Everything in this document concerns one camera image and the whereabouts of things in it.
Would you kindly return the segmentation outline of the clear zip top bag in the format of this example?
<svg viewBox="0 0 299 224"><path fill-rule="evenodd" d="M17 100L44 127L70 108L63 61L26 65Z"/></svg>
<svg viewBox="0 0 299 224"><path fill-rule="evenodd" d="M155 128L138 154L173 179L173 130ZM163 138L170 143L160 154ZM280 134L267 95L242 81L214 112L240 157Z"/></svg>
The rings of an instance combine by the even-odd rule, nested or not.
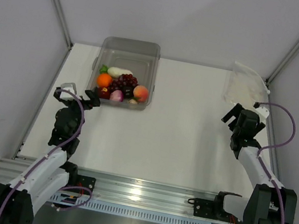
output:
<svg viewBox="0 0 299 224"><path fill-rule="evenodd" d="M226 103L239 103L246 109L254 110L254 104L267 102L269 94L264 80L256 71L238 61L234 62L224 84L223 98Z"/></svg>

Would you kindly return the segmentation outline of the white radish with leaves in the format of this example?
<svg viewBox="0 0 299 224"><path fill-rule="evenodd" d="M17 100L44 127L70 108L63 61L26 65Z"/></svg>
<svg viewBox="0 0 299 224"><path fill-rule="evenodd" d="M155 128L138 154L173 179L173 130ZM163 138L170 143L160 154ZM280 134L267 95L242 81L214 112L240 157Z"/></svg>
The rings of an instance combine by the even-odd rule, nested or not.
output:
<svg viewBox="0 0 299 224"><path fill-rule="evenodd" d="M112 78L119 78L121 75L132 75L132 72L126 69L118 68L118 67L107 67L106 65L102 65L99 69L100 74L108 74Z"/></svg>

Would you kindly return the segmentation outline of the purple grape bunch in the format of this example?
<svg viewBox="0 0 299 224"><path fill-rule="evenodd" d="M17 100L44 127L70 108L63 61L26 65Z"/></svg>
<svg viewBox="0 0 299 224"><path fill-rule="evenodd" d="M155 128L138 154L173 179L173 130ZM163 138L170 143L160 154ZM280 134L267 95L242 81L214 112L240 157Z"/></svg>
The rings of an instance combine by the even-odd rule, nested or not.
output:
<svg viewBox="0 0 299 224"><path fill-rule="evenodd" d="M131 74L122 74L119 78L113 79L108 89L111 91L121 90L124 87L135 88L138 85L138 80Z"/></svg>

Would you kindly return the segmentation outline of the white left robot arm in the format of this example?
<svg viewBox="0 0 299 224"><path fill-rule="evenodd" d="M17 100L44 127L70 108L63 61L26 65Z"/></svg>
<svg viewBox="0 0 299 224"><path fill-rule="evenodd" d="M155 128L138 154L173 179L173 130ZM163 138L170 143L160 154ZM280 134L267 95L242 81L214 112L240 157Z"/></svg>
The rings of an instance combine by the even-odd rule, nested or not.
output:
<svg viewBox="0 0 299 224"><path fill-rule="evenodd" d="M64 107L55 114L48 148L24 172L9 183L0 183L0 224L32 224L38 210L61 188L72 190L78 183L78 168L69 162L77 150L85 122L84 112L100 106L98 90L77 96L76 86L65 83L54 98Z"/></svg>

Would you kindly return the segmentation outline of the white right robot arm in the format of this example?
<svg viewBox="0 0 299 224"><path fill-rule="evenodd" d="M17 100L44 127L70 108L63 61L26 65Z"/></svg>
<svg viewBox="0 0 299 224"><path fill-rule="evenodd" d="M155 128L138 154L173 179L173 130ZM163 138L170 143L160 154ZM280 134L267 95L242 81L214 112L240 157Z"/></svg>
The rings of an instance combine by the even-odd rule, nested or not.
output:
<svg viewBox="0 0 299 224"><path fill-rule="evenodd" d="M243 224L294 224L297 194L287 189L261 156L255 136L265 124L259 115L236 104L222 118L232 132L230 148L245 169L253 186L250 198L226 191L219 192L212 204L217 219L234 216Z"/></svg>

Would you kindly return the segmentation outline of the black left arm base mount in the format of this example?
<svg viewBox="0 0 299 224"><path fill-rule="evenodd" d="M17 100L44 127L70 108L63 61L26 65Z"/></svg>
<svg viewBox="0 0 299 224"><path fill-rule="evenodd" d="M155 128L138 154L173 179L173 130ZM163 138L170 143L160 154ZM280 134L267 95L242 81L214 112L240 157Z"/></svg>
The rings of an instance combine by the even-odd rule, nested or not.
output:
<svg viewBox="0 0 299 224"><path fill-rule="evenodd" d="M78 166L70 163L70 169L69 169L69 179L67 186L79 186L79 187L85 187L90 189L91 191L94 190L94 186L96 184L96 178L87 175L82 171L81 169L78 169Z"/></svg>

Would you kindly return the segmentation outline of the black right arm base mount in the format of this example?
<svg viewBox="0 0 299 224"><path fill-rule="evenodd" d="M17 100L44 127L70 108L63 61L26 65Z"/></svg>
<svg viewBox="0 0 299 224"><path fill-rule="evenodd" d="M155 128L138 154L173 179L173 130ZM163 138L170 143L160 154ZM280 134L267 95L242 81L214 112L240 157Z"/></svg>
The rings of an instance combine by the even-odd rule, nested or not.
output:
<svg viewBox="0 0 299 224"><path fill-rule="evenodd" d="M243 212L247 200L242 195L220 191L213 200L194 197L189 198L187 202L193 206L195 217L227 223L234 219L233 223L243 224Z"/></svg>

